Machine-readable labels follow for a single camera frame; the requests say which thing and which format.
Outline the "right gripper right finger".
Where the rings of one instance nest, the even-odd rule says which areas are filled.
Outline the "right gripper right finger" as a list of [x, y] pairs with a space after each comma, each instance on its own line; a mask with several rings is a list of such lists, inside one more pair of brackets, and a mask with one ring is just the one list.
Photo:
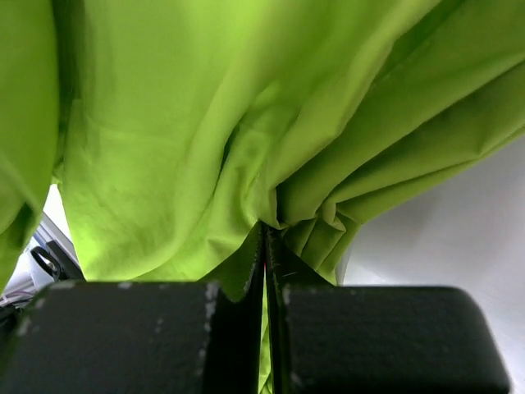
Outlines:
[[453, 286], [334, 286], [265, 229], [276, 393], [508, 393], [479, 305]]

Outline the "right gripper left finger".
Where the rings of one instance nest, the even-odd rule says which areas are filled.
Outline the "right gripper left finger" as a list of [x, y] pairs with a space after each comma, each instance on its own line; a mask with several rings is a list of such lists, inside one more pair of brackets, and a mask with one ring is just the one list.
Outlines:
[[1, 353], [4, 393], [255, 393], [263, 227], [197, 282], [67, 281]]

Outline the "lime green shorts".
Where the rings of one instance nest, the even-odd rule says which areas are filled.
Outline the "lime green shorts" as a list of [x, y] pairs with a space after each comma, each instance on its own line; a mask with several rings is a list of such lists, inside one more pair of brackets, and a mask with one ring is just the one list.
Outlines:
[[56, 185], [85, 281], [197, 282], [360, 228], [524, 133], [521, 1], [4, 1], [1, 281]]

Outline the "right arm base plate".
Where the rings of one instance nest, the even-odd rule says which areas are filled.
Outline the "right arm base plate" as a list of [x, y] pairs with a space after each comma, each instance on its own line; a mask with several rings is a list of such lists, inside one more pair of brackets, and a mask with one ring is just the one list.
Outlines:
[[49, 241], [45, 246], [35, 246], [30, 254], [55, 282], [85, 281], [78, 263], [56, 241]]

